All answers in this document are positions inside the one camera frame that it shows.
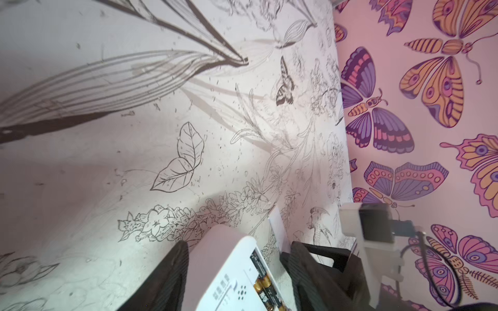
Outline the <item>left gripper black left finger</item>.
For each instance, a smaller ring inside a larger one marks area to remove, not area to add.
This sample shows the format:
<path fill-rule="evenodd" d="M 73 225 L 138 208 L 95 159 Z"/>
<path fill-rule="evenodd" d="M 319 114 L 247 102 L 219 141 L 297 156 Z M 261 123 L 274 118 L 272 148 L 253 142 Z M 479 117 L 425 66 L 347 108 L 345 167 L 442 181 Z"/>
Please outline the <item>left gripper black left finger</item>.
<path fill-rule="evenodd" d="M 188 276 L 188 244 L 180 241 L 169 251 L 118 311 L 180 310 Z"/>

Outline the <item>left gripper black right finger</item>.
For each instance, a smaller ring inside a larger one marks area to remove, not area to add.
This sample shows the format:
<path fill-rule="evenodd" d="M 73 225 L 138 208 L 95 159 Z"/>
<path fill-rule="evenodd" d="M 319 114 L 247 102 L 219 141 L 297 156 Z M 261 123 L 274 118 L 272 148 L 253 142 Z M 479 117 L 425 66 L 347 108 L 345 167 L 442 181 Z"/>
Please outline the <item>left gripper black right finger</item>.
<path fill-rule="evenodd" d="M 357 310 L 331 274 L 311 256 L 304 244 L 294 241 L 287 256 L 297 310 Z"/>

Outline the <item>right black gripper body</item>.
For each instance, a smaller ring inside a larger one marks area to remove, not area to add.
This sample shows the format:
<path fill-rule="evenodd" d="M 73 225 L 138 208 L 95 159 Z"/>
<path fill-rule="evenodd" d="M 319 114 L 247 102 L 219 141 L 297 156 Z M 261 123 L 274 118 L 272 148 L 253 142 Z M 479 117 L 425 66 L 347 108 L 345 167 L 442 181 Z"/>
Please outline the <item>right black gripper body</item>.
<path fill-rule="evenodd" d="M 303 245 L 311 256 L 318 255 L 332 260 L 332 265 L 311 261 L 314 269 L 312 278 L 320 282 L 319 288 L 326 294 L 340 292 L 360 310 L 376 310 L 370 306 L 370 293 L 360 258 L 346 248 Z"/>

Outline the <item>black gold AAA battery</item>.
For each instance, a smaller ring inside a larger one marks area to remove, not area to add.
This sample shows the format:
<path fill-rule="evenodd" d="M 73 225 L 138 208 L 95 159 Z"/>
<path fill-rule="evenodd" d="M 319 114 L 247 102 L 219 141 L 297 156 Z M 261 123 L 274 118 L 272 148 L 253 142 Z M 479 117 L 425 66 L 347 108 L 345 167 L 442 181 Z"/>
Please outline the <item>black gold AAA battery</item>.
<path fill-rule="evenodd" d="M 271 273 L 264 260 L 259 256 L 258 252 L 254 250 L 250 255 L 250 259 L 253 262 L 253 265 L 258 271 L 258 278 L 263 281 L 268 279 L 269 283 L 272 283 Z"/>
<path fill-rule="evenodd" d="M 277 306 L 279 311 L 287 311 L 287 307 L 283 304 L 282 300 L 279 298 L 275 287 L 272 284 L 272 281 L 269 276 L 265 276 L 262 281 L 263 287 L 266 290 L 269 298 L 271 298 L 272 302 Z"/>
<path fill-rule="evenodd" d="M 259 279 L 257 279 L 256 282 L 254 283 L 254 289 L 257 292 L 260 300 L 264 304 L 266 310 L 267 311 L 273 311 L 274 306 L 273 306 L 270 298 L 266 294 L 265 290 L 263 289 L 263 285 L 262 285 L 262 283 L 261 283 L 261 281 Z"/>

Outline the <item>white digital alarm clock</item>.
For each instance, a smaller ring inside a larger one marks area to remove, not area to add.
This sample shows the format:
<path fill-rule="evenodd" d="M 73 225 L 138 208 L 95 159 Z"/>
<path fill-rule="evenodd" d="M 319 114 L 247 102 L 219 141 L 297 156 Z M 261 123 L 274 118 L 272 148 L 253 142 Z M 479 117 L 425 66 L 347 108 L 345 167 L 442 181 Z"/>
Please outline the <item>white digital alarm clock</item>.
<path fill-rule="evenodd" d="M 189 254 L 181 309 L 266 310 L 254 289 L 259 279 L 250 259 L 254 250 L 264 260 L 254 237 L 227 225 L 211 228 Z M 279 298 L 289 310 L 272 273 L 271 278 Z"/>

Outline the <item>white battery cover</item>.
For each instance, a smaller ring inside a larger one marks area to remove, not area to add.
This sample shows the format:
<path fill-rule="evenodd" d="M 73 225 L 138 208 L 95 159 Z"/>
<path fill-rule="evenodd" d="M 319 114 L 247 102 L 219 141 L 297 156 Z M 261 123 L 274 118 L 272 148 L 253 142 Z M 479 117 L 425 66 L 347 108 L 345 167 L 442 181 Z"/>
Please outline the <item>white battery cover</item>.
<path fill-rule="evenodd" d="M 280 253 L 290 253 L 291 245 L 287 236 L 287 231 L 284 226 L 283 219 L 280 215 L 280 210 L 277 206 L 273 206 L 268 214 L 268 221 L 276 238 L 276 245 Z"/>

